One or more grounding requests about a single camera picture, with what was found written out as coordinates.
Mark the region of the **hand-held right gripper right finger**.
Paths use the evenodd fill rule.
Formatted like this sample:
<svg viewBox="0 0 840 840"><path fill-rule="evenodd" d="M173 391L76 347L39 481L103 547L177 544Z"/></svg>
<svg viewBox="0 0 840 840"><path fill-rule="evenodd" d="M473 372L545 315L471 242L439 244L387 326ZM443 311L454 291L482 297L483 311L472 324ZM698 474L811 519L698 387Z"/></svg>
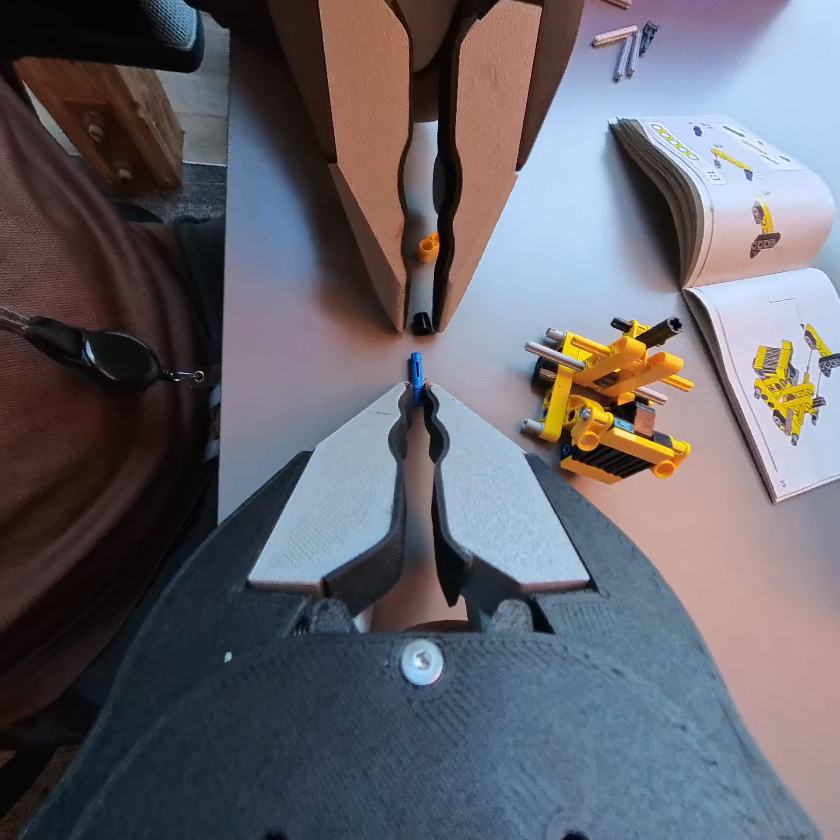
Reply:
<svg viewBox="0 0 840 840"><path fill-rule="evenodd" d="M591 576L524 450L437 384L424 388L437 578L446 602L497 607Z"/></svg>

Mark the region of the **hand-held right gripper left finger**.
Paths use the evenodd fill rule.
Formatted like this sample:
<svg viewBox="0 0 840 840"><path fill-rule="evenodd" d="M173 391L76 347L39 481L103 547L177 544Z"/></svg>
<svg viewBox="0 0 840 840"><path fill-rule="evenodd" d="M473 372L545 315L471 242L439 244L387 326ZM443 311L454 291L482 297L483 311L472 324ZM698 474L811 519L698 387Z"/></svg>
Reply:
<svg viewBox="0 0 840 840"><path fill-rule="evenodd" d="M367 612L403 573L413 388L399 382L319 443L248 583Z"/></svg>

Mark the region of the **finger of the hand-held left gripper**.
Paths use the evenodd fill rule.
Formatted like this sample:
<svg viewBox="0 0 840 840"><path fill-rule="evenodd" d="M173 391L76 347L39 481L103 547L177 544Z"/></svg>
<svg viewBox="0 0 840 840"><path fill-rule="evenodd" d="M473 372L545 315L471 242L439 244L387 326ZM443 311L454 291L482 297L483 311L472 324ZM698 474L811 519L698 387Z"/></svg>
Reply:
<svg viewBox="0 0 840 840"><path fill-rule="evenodd" d="M411 43L383 1L318 3L335 146L329 165L371 284L395 331L406 326L403 168L411 139Z"/></svg>
<svg viewBox="0 0 840 840"><path fill-rule="evenodd" d="M466 294L518 178L542 7L459 2L439 60L434 330L444 331Z"/></svg>

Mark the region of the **yellow lego vehicle model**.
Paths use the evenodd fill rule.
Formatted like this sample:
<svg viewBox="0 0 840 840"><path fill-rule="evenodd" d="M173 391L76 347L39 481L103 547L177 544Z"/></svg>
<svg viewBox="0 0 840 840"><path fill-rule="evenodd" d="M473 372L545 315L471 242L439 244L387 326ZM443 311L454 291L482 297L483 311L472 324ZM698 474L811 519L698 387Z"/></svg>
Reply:
<svg viewBox="0 0 840 840"><path fill-rule="evenodd" d="M683 330L667 318L655 325L614 318L618 337L609 344L568 330L547 329L524 348L537 361L532 387L543 388L537 418L521 430L560 446L560 467L577 476L615 485L644 472L672 477L690 445L659 432L657 408L667 396L654 385L688 393L694 384L680 373L684 361L662 350Z"/></svg>

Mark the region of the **lego instruction booklet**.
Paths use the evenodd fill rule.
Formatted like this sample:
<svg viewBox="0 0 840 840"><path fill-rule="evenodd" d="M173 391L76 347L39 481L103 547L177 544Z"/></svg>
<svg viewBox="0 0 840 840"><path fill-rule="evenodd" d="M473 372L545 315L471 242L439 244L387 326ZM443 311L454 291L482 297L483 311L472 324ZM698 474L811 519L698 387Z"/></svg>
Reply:
<svg viewBox="0 0 840 840"><path fill-rule="evenodd" d="M774 502L838 480L839 300L823 180L735 119L619 118L675 221L679 285Z"/></svg>

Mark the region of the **black office chair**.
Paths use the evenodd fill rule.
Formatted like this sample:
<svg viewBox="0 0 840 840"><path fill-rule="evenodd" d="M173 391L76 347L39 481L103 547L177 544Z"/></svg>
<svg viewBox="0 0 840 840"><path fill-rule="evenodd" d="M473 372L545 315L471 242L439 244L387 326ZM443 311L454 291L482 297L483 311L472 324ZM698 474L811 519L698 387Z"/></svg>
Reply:
<svg viewBox="0 0 840 840"><path fill-rule="evenodd" d="M190 73L204 58L199 12L183 1L2 1L2 58Z"/></svg>

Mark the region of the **wooden post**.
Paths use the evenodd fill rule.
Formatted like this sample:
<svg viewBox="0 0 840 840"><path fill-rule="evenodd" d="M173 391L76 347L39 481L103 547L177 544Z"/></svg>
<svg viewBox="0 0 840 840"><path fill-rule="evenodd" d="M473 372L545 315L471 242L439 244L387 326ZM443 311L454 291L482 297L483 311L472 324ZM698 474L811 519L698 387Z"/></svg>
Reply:
<svg viewBox="0 0 840 840"><path fill-rule="evenodd" d="M100 182L181 188L184 132L154 70L33 57L14 66Z"/></svg>

